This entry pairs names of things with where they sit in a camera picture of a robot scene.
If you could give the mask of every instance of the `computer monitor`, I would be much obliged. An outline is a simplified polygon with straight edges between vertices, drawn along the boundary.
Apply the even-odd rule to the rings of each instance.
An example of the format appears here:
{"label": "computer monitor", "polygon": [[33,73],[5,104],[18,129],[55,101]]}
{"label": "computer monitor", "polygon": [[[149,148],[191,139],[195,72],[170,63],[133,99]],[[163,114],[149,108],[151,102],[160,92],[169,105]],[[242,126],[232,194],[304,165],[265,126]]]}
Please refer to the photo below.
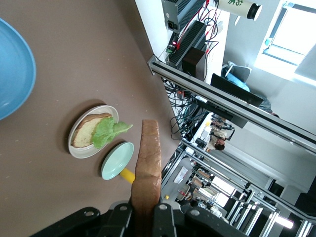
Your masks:
{"label": "computer monitor", "polygon": [[239,86],[231,83],[230,81],[213,74],[211,86],[220,89],[224,92],[227,92],[231,95],[236,96],[240,100],[243,100],[247,102],[248,104],[251,104],[253,106],[259,107],[259,105],[262,103],[263,99],[260,97],[240,88]]}

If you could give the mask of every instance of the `yellow handle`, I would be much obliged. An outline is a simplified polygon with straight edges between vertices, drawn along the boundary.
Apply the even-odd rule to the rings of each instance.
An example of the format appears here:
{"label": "yellow handle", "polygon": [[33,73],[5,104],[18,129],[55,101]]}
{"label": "yellow handle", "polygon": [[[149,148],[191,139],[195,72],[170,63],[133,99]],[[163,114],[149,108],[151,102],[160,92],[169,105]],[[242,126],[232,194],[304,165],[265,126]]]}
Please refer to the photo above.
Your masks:
{"label": "yellow handle", "polygon": [[131,171],[129,171],[128,169],[124,168],[121,173],[120,176],[123,177],[124,179],[126,179],[129,183],[133,183],[135,180],[135,174]]}

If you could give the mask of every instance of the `white desk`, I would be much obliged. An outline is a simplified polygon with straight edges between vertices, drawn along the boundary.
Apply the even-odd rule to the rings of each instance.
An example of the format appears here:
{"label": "white desk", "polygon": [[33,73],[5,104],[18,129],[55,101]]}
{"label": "white desk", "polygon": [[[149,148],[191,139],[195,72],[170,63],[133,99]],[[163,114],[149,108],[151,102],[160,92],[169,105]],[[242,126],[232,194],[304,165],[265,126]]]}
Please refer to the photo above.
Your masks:
{"label": "white desk", "polygon": [[[164,22],[164,15],[161,0],[135,0],[139,14],[142,18],[147,37],[156,56],[162,55],[172,35],[172,31],[167,29]],[[228,30],[230,14],[225,11],[220,12],[218,23],[223,22],[223,30],[213,39],[218,41],[218,45],[210,52],[207,61],[207,78],[206,83],[210,83],[212,74],[221,74],[226,36]]]}

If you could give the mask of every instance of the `white cylinder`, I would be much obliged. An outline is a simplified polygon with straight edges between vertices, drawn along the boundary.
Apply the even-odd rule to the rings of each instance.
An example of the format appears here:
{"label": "white cylinder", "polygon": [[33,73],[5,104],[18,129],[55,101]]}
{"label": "white cylinder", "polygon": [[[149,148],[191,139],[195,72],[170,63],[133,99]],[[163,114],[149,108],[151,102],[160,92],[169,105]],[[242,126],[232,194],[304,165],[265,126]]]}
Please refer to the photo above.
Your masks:
{"label": "white cylinder", "polygon": [[232,14],[257,20],[262,6],[245,0],[218,0],[218,9]]}

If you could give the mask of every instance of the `plate rim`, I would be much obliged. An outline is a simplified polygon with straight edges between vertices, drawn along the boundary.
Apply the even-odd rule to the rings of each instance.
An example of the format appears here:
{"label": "plate rim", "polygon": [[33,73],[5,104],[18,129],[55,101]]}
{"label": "plate rim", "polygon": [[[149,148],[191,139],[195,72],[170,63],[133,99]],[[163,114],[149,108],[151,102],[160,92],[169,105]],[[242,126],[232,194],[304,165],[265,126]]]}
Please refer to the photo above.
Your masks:
{"label": "plate rim", "polygon": [[94,111],[94,110],[96,110],[96,109],[99,109],[99,108],[102,108],[102,107],[105,107],[105,108],[110,107],[110,108],[112,108],[112,109],[116,112],[116,115],[117,115],[117,117],[118,117],[117,122],[119,121],[119,113],[118,113],[118,111],[116,110],[116,108],[114,108],[114,107],[111,106],[111,105],[99,105],[99,106],[95,106],[95,107],[93,107],[93,108],[87,110],[85,113],[83,113],[83,114],[74,122],[74,124],[73,124],[73,126],[72,126],[72,128],[71,128],[71,130],[70,130],[70,132],[69,132],[69,135],[68,135],[68,142],[67,142],[67,143],[68,143],[68,150],[69,150],[70,154],[71,154],[73,157],[78,158],[78,159],[85,159],[85,158],[91,157],[91,156],[97,154],[99,151],[101,151],[101,150],[108,144],[108,143],[106,143],[103,147],[99,148],[96,153],[93,153],[93,154],[91,154],[91,155],[89,155],[89,156],[85,156],[85,157],[78,157],[78,156],[76,156],[76,155],[72,152],[72,150],[70,149],[70,147],[76,149],[75,147],[73,147],[73,146],[71,145],[71,138],[72,138],[72,136],[74,135],[74,132],[75,132],[76,128],[79,126],[79,124],[81,123],[81,121],[82,121],[86,116],[90,115],[90,113],[91,113],[92,111]]}
{"label": "plate rim", "polygon": [[104,161],[103,161],[103,163],[102,163],[102,166],[101,166],[101,177],[102,177],[104,180],[113,179],[114,177],[118,176],[119,173],[121,173],[121,171],[120,171],[118,174],[114,175],[114,176],[111,177],[111,178],[107,178],[107,179],[103,177],[103,170],[104,170],[104,167],[106,166],[106,163],[107,163],[108,160],[111,158],[111,156],[113,155],[113,153],[115,153],[118,149],[120,149],[122,146],[125,146],[125,145],[127,145],[127,144],[131,144],[131,145],[132,145],[132,153],[131,153],[131,156],[130,156],[130,158],[128,159],[128,162],[126,163],[126,165],[130,162],[130,159],[132,158],[132,156],[133,156],[133,154],[134,154],[134,151],[135,151],[135,146],[134,146],[134,144],[133,144],[132,142],[122,142],[122,143],[116,145],[116,146],[115,146],[114,148],[112,148],[112,150],[105,156]]}
{"label": "plate rim", "polygon": [[14,108],[13,110],[10,111],[10,113],[4,115],[4,116],[0,116],[0,120],[10,116],[11,114],[13,114],[15,111],[17,111],[24,103],[25,101],[29,98],[34,85],[35,85],[35,81],[36,81],[36,62],[35,62],[35,58],[34,55],[32,53],[31,48],[29,47],[29,45],[27,44],[27,42],[25,41],[25,39],[21,36],[21,34],[13,27],[11,26],[9,23],[7,23],[5,20],[3,20],[2,18],[0,18],[0,23],[3,23],[9,30],[11,30],[12,32],[14,32],[18,38],[22,41],[23,45],[26,47],[27,51],[28,51],[28,55],[31,58],[31,62],[33,65],[33,77],[32,77],[32,83],[31,86],[29,88],[29,91],[25,94],[25,96],[23,97],[23,99],[18,103],[18,106],[16,108]]}

